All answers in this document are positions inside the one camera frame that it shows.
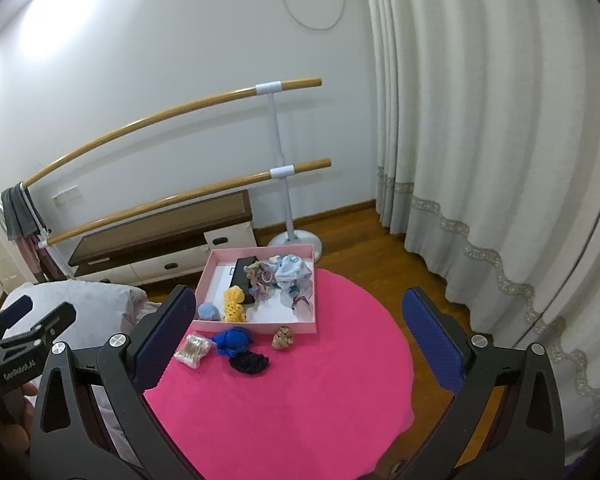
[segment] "round white base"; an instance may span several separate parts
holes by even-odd
[[[286,231],[274,236],[269,242],[269,247],[280,246],[280,245],[297,245],[297,244],[312,244],[314,246],[314,261],[317,262],[322,256],[322,242],[313,233],[309,231],[302,231],[300,229],[294,230],[296,234],[295,240],[289,240]]]

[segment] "light blue fabric ball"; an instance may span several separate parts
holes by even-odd
[[[213,303],[205,301],[198,307],[198,317],[204,321],[220,321],[220,311]]]

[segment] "curtain lace trim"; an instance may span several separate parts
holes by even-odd
[[[600,388],[593,388],[589,384],[587,377],[587,365],[589,359],[587,354],[580,349],[575,349],[573,352],[565,352],[562,348],[562,334],[564,333],[567,323],[566,320],[558,316],[549,325],[541,319],[541,314],[536,312],[533,307],[535,291],[532,285],[528,283],[517,283],[507,278],[502,264],[502,257],[498,251],[493,249],[485,249],[473,245],[469,240],[469,226],[458,220],[451,220],[442,214],[440,204],[433,200],[424,200],[413,194],[413,182],[398,182],[395,178],[389,177],[384,173],[384,168],[378,167],[378,178],[382,180],[382,185],[387,189],[392,189],[398,193],[412,194],[411,207],[419,211],[433,213],[438,217],[440,228],[446,232],[462,235],[465,239],[464,254],[472,260],[488,262],[496,271],[498,280],[498,288],[505,294],[510,296],[521,296],[525,299],[526,312],[524,319],[532,325],[532,329],[538,335],[542,334],[551,327],[555,330],[555,342],[549,346],[549,358],[555,363],[570,361],[576,368],[574,378],[574,387],[576,392],[583,396],[589,397],[593,401],[593,423],[600,424]]]

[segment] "curtain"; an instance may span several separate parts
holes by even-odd
[[[546,346],[600,430],[600,5],[369,0],[376,207],[497,345]]]

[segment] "pink tablecloth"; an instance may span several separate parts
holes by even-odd
[[[251,351],[260,376],[215,351],[192,370],[171,361],[145,393],[160,422],[207,480],[352,480],[371,472],[413,423],[407,341],[368,292],[316,275],[318,333],[283,352],[272,336]]]

